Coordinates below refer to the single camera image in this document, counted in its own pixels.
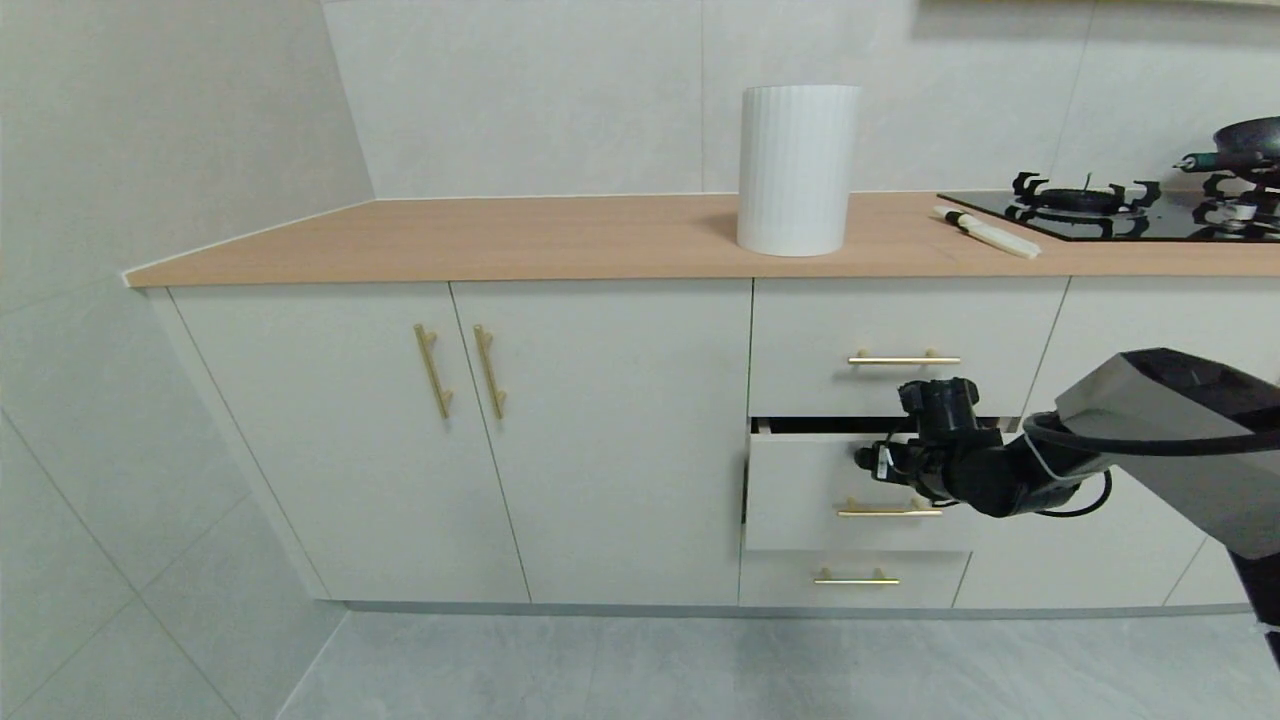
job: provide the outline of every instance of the gas stove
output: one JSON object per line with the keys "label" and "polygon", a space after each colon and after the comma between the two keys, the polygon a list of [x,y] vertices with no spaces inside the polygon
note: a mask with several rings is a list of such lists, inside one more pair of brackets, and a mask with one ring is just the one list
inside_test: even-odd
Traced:
{"label": "gas stove", "polygon": [[938,196],[1066,241],[1280,242],[1280,191],[1253,186],[1231,195],[1222,187],[1231,178],[1211,176],[1202,192],[1164,192],[1153,181],[1070,188],[1019,173],[1011,192]]}

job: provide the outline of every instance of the frying pan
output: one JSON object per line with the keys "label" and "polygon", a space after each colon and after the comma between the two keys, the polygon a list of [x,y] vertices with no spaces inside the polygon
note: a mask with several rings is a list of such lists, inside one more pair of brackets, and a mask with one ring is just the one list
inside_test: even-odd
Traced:
{"label": "frying pan", "polygon": [[1280,117],[1226,126],[1213,133],[1217,152],[1192,152],[1174,165],[1185,173],[1233,172],[1268,187],[1280,187]]}

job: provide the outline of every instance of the baseboard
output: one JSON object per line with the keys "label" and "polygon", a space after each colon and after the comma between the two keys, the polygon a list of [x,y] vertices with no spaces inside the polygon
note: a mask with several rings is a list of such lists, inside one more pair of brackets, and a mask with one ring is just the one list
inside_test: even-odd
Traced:
{"label": "baseboard", "polygon": [[585,615],[603,618],[817,618],[861,620],[1048,620],[1083,618],[1162,618],[1249,612],[1247,603],[1180,605],[1175,607],[1068,607],[972,610],[864,607],[737,607],[698,605],[517,605],[506,602],[366,602],[346,603],[356,612],[436,615]]}

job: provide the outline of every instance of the black glass cooktop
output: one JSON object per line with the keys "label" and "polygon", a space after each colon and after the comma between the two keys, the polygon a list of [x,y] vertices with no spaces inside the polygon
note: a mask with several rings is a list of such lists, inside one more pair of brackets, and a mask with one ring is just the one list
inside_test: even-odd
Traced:
{"label": "black glass cooktop", "polygon": [[1149,206],[1126,205],[1105,215],[1034,208],[1010,191],[941,192],[938,197],[1066,241],[1280,242],[1274,211],[1242,209],[1231,200],[1193,191],[1164,192]]}

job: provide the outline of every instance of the floor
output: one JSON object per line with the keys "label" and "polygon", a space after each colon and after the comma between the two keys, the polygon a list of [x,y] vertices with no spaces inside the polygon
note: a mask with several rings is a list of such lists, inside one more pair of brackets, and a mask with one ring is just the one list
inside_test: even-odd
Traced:
{"label": "floor", "polygon": [[1280,716],[1251,615],[709,620],[352,612],[280,720]]}

